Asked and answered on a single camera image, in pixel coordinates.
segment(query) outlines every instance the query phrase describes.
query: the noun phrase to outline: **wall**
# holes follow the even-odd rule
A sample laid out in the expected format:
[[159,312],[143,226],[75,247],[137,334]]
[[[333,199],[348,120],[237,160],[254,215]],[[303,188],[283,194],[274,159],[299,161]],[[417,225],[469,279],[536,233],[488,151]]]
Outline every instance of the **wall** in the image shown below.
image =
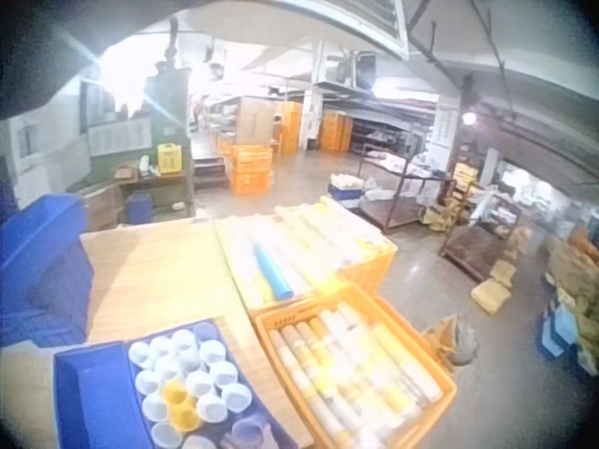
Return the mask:
[[[40,196],[64,192],[90,171],[86,136],[80,135],[80,79],[73,78],[46,105],[3,121],[0,145],[21,208]],[[36,129],[37,152],[20,155],[20,130]]]

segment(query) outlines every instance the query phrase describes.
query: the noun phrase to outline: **desk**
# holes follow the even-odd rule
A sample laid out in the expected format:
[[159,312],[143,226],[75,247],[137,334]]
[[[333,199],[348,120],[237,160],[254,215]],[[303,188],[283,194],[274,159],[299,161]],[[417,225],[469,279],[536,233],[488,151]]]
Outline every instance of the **desk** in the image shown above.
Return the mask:
[[[245,314],[212,223],[185,219],[84,234],[94,266],[89,343],[214,318],[252,387],[300,447],[314,443]],[[0,356],[0,412],[24,447],[55,448],[52,357],[27,341]]]

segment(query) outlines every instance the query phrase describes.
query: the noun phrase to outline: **yellow bag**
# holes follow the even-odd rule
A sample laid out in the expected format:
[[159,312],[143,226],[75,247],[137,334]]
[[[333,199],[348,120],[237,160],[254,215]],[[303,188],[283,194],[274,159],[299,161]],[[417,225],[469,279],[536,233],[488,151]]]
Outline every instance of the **yellow bag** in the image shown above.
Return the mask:
[[494,315],[512,294],[494,279],[487,279],[477,285],[470,296],[486,313]]
[[505,262],[504,260],[498,260],[491,269],[490,276],[507,288],[512,288],[512,276],[514,276],[515,272],[516,267],[512,264]]

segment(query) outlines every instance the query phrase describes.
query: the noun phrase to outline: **ceiling light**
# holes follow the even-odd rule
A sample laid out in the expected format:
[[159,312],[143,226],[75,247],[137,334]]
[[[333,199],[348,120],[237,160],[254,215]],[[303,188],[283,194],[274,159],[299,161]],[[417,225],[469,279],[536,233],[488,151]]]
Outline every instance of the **ceiling light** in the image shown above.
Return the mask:
[[461,116],[461,119],[464,121],[464,124],[470,126],[476,123],[476,114],[474,112],[466,112]]

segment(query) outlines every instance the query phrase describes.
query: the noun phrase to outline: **yellow plastic cup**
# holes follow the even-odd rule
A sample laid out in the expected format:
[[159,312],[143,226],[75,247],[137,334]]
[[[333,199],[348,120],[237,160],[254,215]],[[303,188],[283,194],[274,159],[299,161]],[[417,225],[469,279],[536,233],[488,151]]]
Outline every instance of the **yellow plastic cup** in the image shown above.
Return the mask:
[[168,415],[170,423],[180,432],[191,432],[203,424],[195,406],[188,400],[170,407]]
[[162,387],[162,397],[168,405],[179,405],[187,399],[187,389],[180,381],[169,381]]

